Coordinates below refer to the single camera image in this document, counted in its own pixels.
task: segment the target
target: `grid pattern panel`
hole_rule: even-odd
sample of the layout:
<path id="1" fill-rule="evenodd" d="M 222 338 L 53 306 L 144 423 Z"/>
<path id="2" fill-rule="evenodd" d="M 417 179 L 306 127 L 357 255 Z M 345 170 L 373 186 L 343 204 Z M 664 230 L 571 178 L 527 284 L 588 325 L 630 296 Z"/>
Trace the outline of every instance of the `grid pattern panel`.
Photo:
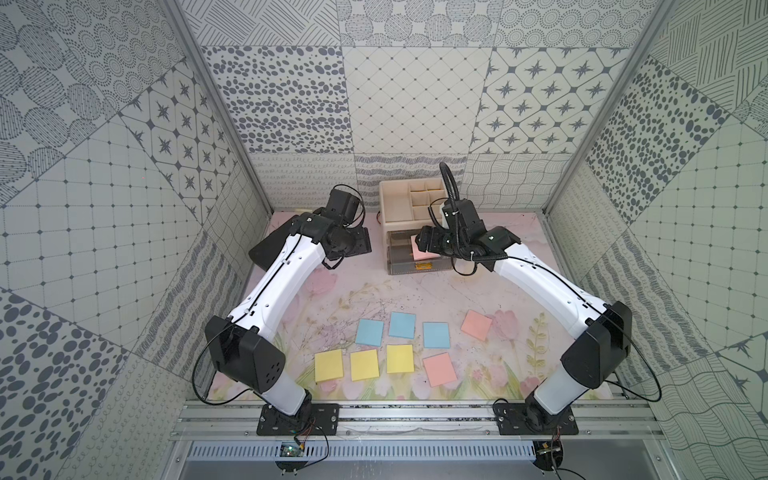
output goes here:
<path id="1" fill-rule="evenodd" d="M 766 160 L 731 118 L 631 227 L 714 349 L 768 331 Z"/>

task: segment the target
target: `black joint housing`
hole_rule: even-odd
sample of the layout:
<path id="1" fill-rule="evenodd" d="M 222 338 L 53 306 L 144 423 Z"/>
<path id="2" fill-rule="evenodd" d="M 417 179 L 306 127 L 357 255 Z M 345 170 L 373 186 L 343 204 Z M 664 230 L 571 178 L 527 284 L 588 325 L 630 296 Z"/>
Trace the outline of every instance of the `black joint housing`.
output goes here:
<path id="1" fill-rule="evenodd" d="M 256 393 L 264 393 L 283 373 L 285 354 L 262 338 L 258 328 L 244 329 L 231 320 L 213 316 L 205 326 L 214 367 Z"/>

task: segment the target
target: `black mounting plate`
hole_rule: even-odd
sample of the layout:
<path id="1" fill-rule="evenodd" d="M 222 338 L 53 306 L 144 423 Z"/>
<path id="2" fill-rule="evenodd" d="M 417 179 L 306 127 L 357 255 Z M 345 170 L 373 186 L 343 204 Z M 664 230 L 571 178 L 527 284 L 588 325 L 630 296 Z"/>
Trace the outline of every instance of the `black mounting plate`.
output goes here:
<path id="1" fill-rule="evenodd" d="M 312 413 L 310 413 L 308 422 L 315 423 L 315 428 L 312 429 L 310 435 L 322 435 L 323 433 L 328 436 L 335 435 L 336 427 L 339 425 L 339 404 L 312 403 Z M 309 426 L 307 422 L 288 416 L 271 405 L 265 405 L 261 409 L 261 418 L 256 434 L 258 436 L 294 436 L 307 426 Z"/>
<path id="2" fill-rule="evenodd" d="M 525 404 L 523 402 L 495 403 L 493 412 L 499 435 L 552 435 L 558 425 L 560 426 L 560 435 L 578 435 L 578 425 L 576 425 L 576 419 L 570 406 L 561 413 L 558 425 L 544 429 L 543 432 L 531 430 L 525 423 Z"/>

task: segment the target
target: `floral tabletop mat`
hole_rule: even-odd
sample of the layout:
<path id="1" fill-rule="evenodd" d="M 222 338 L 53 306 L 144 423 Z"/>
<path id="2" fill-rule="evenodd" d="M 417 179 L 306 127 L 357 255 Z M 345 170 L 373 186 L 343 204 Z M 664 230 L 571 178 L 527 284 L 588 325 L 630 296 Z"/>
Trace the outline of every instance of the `floral tabletop mat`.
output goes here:
<path id="1" fill-rule="evenodd" d="M 277 212 L 270 231 L 291 218 L 290 212 Z M 557 268 L 554 255 L 534 214 L 481 214 L 488 229 L 503 225 L 542 261 Z M 374 215 L 365 222 L 373 252 L 350 257 L 333 271 L 318 267 L 288 307 L 276 346 L 286 354 L 284 373 L 312 393 L 317 400 L 493 400 L 525 398 L 556 367 L 573 339 L 545 310 L 515 284 L 496 273 L 478 268 L 474 276 L 463 277 L 453 271 L 391 276 L 386 269 L 381 227 Z M 250 279 L 252 289 L 263 272 L 256 267 Z M 461 332 L 468 310 L 493 320 L 486 341 Z M 415 338 L 389 337 L 392 312 L 416 315 Z M 378 379 L 353 382 L 349 375 L 349 353 L 371 349 L 356 345 L 357 324 L 361 318 L 384 320 L 384 338 L 379 348 Z M 446 322 L 451 348 L 425 349 L 422 322 Z M 386 345 L 413 345 L 414 373 L 386 373 Z M 314 355 L 331 349 L 344 352 L 344 378 L 315 383 Z M 458 379 L 432 388 L 422 359 L 448 352 Z M 218 372 L 209 400 L 229 399 L 243 385 Z M 241 399 L 257 399 L 248 392 Z M 584 399 L 610 399 L 603 384 L 588 391 Z"/>

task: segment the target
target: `wavy line pattern panel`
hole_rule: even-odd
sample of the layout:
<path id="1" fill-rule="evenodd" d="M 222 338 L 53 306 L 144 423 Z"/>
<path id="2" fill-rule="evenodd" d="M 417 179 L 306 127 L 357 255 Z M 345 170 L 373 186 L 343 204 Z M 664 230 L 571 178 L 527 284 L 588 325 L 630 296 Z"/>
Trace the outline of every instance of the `wavy line pattern panel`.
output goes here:
<path id="1" fill-rule="evenodd" d="M 633 339 L 656 372 L 667 372 L 712 353 L 672 290 L 629 230 L 611 245 L 584 278 L 589 290 L 633 314 Z M 645 365 L 629 356 L 621 365 L 627 381 L 647 379 Z"/>

